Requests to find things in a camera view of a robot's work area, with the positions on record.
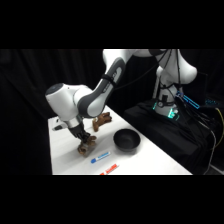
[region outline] black background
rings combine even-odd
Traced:
[[[54,115],[45,99],[57,83],[94,89],[105,72],[102,49],[0,49],[2,174],[52,174],[47,120]],[[224,96],[224,49],[181,49],[183,57],[209,76],[208,92]],[[120,85],[156,63],[133,57]],[[119,115],[152,98],[156,69],[108,101]]]

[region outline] table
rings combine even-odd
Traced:
[[[109,107],[105,107],[105,112],[110,112],[113,121],[101,126],[97,133],[92,128],[92,120],[84,119],[85,130],[97,137],[97,146],[87,158],[77,151],[80,140],[76,139],[67,129],[52,131],[53,121],[57,118],[49,119],[54,175],[99,175],[115,163],[120,166],[109,175],[191,175]],[[113,142],[114,134],[126,128],[135,130],[140,135],[141,144],[135,153],[121,152]],[[93,158],[106,152],[110,152],[111,155],[91,164]]]

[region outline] blue label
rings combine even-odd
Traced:
[[[107,153],[103,154],[102,156],[99,156],[98,159],[101,159],[101,158],[107,156],[108,154],[109,154],[109,153],[107,152]]]

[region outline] brown object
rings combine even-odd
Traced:
[[[81,144],[78,147],[78,152],[85,156],[86,153],[89,151],[90,147],[95,146],[96,145],[96,137],[95,136],[90,136],[89,139],[87,140],[87,143],[83,143],[81,142]]]
[[[93,129],[95,132],[98,132],[99,131],[99,127],[106,124],[106,123],[109,123],[112,121],[112,117],[110,116],[110,113],[103,113],[101,114],[100,116],[98,116],[97,118],[95,118],[93,120]]]

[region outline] green light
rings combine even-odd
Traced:
[[[169,115],[168,115],[168,118],[173,119],[174,116],[175,116],[175,113],[173,112],[173,109],[171,109],[171,110],[170,110],[170,113],[169,113]]]
[[[154,107],[153,107],[153,110],[155,110],[155,109],[156,109],[156,105],[157,105],[157,103],[155,103],[155,105],[154,105]]]

